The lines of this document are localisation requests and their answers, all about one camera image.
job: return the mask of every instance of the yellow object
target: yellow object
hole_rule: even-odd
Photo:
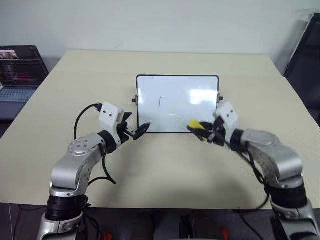
[[[205,129],[196,119],[189,122],[188,126],[192,129]]]

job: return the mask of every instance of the laptop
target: laptop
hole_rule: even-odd
[[[36,46],[0,46],[0,122],[13,121],[48,74]]]

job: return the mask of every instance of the laptop keyboard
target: laptop keyboard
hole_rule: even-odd
[[[25,103],[31,98],[35,91],[35,89],[4,88],[0,91],[0,102]]]

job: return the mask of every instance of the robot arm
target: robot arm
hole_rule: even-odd
[[[318,224],[304,187],[302,157],[272,133],[238,127],[238,116],[227,102],[217,109],[214,123],[193,120],[187,128],[201,141],[247,153],[254,171],[258,171],[254,160],[260,165],[262,183],[272,199],[275,216],[271,223],[277,239],[319,240]]]
[[[52,171],[50,196],[41,218],[38,240],[78,239],[83,208],[88,204],[85,195],[92,169],[106,154],[114,152],[131,136],[140,138],[149,128],[145,123],[137,131],[130,130],[126,120],[132,114],[108,102],[96,104],[100,111],[101,132],[75,139]]]

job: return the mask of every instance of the beige table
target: beige table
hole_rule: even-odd
[[[319,127],[268,56],[83,50],[65,54],[0,140],[0,202],[46,204],[51,171],[87,105],[116,104],[134,113],[129,124],[136,127],[138,74],[219,75],[243,129],[273,132],[303,155],[307,194],[320,207]],[[78,136],[98,132],[98,116],[87,112]],[[147,134],[109,155],[107,167],[117,185],[91,185],[94,207],[236,209],[265,197],[243,160],[191,134]],[[102,175],[99,164],[91,178]]]

